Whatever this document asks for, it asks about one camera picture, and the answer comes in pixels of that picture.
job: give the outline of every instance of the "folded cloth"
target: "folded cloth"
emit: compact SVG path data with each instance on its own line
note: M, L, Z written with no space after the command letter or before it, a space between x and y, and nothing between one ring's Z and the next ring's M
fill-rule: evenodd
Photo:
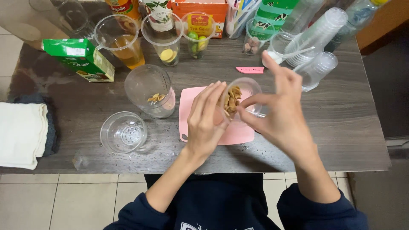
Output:
M45 104L0 102L0 166L35 169L47 141Z
M14 99L13 103L22 103L22 104L45 104L47 105L47 121L48 121L48 132L47 132L47 141L45 142L45 150L43 156L49 156L54 154L58 150L57 144L57 131L54 125L54 107L52 105L52 100L47 97L41 96L40 93L34 93L30 95L21 95Z

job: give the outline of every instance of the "orange box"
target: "orange box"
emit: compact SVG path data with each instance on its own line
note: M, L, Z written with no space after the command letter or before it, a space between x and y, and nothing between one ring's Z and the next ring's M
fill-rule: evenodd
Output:
M209 14L216 22L216 33L213 38L222 38L225 27L226 12L229 4L225 0L173 0L173 12L182 18L185 14L199 11Z

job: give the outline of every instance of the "navy sweatshirt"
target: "navy sweatshirt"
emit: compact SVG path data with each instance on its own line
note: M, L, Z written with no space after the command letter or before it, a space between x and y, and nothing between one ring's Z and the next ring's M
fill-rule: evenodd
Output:
M279 230L262 203L265 196L249 195L235 185L190 181L165 213L154 210L141 193L104 230ZM277 209L286 230L368 229L366 216L342 192L337 202L321 204L304 197L295 183L282 193Z

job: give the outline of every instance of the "yellow bottle cap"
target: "yellow bottle cap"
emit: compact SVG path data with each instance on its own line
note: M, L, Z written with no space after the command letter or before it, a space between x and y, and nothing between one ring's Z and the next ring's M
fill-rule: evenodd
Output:
M377 6L383 5L387 2L388 0L371 0L371 2Z

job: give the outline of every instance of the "hand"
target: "hand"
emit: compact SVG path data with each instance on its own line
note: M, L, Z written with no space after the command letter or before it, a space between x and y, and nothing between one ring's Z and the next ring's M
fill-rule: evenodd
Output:
M213 123L216 104L225 88L226 82L212 83L193 100L192 109L187 118L188 141L181 155L188 155L197 167L213 153L227 129L228 124L224 120L218 125Z
M308 153L316 153L316 145L301 110L302 77L279 66L266 51L262 54L267 68L275 75L276 94L257 94L243 100L237 107L242 121L280 148L295 163ZM269 113L258 118L245 111L253 104L267 105Z

